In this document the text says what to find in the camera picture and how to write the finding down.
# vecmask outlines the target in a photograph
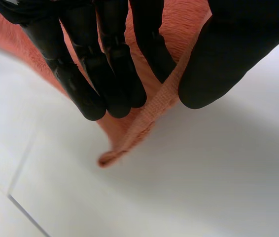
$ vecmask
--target towel fold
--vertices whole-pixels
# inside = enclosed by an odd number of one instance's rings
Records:
[[[179,80],[187,65],[198,33],[209,17],[210,11],[207,0],[165,0],[163,25],[160,33],[165,37],[167,48],[177,62],[177,67],[165,83],[160,84],[137,47],[133,32],[132,13],[129,11],[125,37],[131,48],[138,75],[145,87],[147,103],[140,109],[132,109],[125,118],[116,119],[106,114],[97,122],[111,141],[111,151],[99,158],[101,167],[110,166],[145,139],[154,127],[158,117],[178,101]],[[79,65],[66,33],[65,42],[75,63]],[[22,29],[18,25],[9,23],[1,15],[0,49],[26,62],[46,81],[66,94]]]

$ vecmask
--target orange towel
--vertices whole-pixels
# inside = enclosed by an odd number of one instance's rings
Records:
[[[166,82],[161,85],[137,47],[130,11],[126,22],[126,42],[131,48],[132,58],[146,89],[148,99],[143,108],[132,109],[125,118],[116,119],[106,114],[98,121],[112,145],[111,151],[100,157],[99,165],[101,167],[113,164],[140,143],[152,130],[157,118],[178,101],[178,82],[186,67],[197,35],[209,16],[207,0],[165,0],[163,25],[160,32],[165,37],[167,47],[178,65]],[[65,41],[75,63],[79,64],[66,34]],[[1,15],[0,48],[25,61],[45,80],[64,93],[40,53],[21,28],[9,23]]]

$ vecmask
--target white table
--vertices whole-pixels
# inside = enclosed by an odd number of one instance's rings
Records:
[[[36,115],[25,107],[31,132],[7,190],[50,236],[279,236],[279,46],[217,102],[169,110],[109,169],[96,166],[101,129],[32,81]]]

